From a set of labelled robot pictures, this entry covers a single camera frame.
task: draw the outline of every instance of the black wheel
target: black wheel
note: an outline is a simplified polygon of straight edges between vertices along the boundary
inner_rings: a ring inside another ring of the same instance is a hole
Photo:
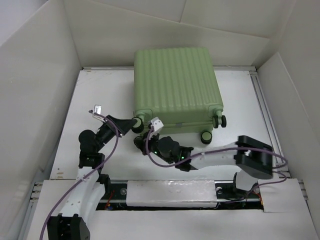
[[[133,119],[136,120],[136,124],[131,128],[132,132],[135,134],[140,134],[144,130],[144,123],[140,117],[134,117]]]
[[[217,129],[219,127],[219,118],[218,116],[213,117],[213,128]]]
[[[209,131],[204,131],[203,133],[201,133],[201,142],[203,144],[210,144],[212,141],[212,133]]]
[[[225,115],[222,115],[221,121],[222,121],[221,127],[225,128],[227,126],[227,119]]]

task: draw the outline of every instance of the purple cable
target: purple cable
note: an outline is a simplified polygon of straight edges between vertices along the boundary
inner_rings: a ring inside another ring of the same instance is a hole
[[[117,145],[118,145],[118,141],[119,141],[119,131],[118,131],[118,128],[116,127],[116,125],[110,120],[108,119],[107,117],[103,116],[103,115],[100,115],[100,114],[97,114],[97,113],[94,113],[95,115],[103,118],[104,120],[106,120],[108,123],[110,123],[112,125],[112,127],[115,129],[115,136],[116,136],[116,139],[115,139],[115,144],[114,144],[114,147],[112,149],[112,151],[110,152],[109,156],[106,157],[106,159],[101,163],[99,164],[95,169],[93,169],[92,171],[90,171],[87,175],[85,175],[83,177],[83,179],[86,179],[88,178],[91,174],[93,174],[95,171],[97,171],[99,168],[101,168],[110,158],[111,156],[114,154],[116,148],[117,148]],[[43,240],[44,238],[44,234],[45,234],[45,230],[46,230],[46,226],[48,224],[48,221],[51,217],[51,215],[53,214],[53,212],[56,210],[56,208],[59,206],[59,204],[65,199],[65,197],[73,190],[76,188],[76,186],[78,186],[83,180],[80,179],[79,181],[77,181],[72,187],[70,187],[70,189],[68,191],[65,192],[65,194],[58,200],[58,202],[53,206],[53,208],[51,209],[51,211],[48,213],[48,216],[46,217],[44,223],[43,223],[43,226],[42,226],[42,229],[41,229],[41,233],[40,233],[40,238],[39,240]]]
[[[272,169],[279,169],[279,168],[282,168],[284,166],[286,166],[288,164],[288,161],[285,157],[279,155],[279,154],[276,154],[275,152],[272,152],[272,151],[268,151],[268,150],[264,150],[264,149],[259,149],[259,148],[255,148],[255,147],[227,147],[227,148],[223,148],[223,149],[217,149],[217,150],[212,150],[212,151],[205,151],[205,152],[199,152],[199,153],[196,153],[194,155],[191,155],[187,158],[185,158],[184,160],[182,161],[179,161],[179,162],[176,162],[176,163],[173,163],[173,164],[170,164],[170,165],[163,165],[163,164],[160,164],[160,163],[157,163],[150,155],[150,150],[149,150],[149,138],[150,138],[150,135],[151,133],[153,132],[153,128],[150,129],[147,137],[146,137],[146,141],[145,141],[145,150],[146,150],[146,154],[148,155],[149,159],[151,160],[151,162],[153,162],[155,165],[159,166],[159,167],[162,167],[162,168],[171,168],[171,167],[175,167],[175,166],[178,166],[180,164],[183,164],[185,163],[186,161],[189,161],[191,160],[192,158],[195,158],[195,157],[198,157],[200,155],[202,155],[203,153],[204,154],[216,154],[216,153],[221,153],[221,152],[226,152],[226,151],[232,151],[232,150],[242,150],[242,151],[255,151],[255,152],[260,152],[260,153],[266,153],[266,154],[270,154],[272,156],[275,156],[277,158],[280,158],[284,161],[284,164],[282,165],[279,165],[279,166],[274,166]]]

